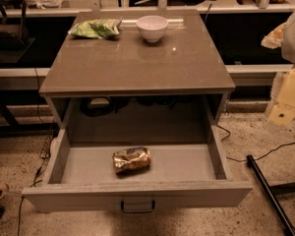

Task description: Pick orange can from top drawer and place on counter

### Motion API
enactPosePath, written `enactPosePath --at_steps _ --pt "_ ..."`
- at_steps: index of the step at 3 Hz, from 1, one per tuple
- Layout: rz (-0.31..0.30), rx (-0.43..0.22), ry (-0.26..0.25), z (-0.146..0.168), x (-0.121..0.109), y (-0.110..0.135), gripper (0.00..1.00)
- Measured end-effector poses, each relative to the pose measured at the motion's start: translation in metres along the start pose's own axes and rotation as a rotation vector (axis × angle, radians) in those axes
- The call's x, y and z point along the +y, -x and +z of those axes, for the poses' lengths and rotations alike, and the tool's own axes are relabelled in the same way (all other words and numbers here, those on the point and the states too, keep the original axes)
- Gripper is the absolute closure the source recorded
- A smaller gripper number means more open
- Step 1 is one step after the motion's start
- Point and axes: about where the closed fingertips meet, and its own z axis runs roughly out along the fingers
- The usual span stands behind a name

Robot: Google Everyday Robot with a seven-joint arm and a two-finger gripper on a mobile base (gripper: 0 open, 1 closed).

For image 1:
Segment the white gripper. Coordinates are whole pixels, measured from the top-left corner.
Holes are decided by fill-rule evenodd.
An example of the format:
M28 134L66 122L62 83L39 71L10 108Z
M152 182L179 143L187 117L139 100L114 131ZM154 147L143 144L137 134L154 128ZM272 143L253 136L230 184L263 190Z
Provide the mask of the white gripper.
M266 35L261 45L269 49L281 46L285 23ZM271 89L271 101L267 107L267 120L274 125L287 125L295 117L295 66L287 73L278 72Z

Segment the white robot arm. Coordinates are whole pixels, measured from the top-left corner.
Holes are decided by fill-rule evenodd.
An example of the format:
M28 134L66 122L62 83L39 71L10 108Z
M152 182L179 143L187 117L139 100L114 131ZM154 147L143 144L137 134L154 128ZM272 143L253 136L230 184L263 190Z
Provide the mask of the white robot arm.
M278 72L274 77L271 100L265 111L268 123L285 126L295 118L295 11L285 23L264 37L262 46L280 47L282 58L293 64L288 72Z

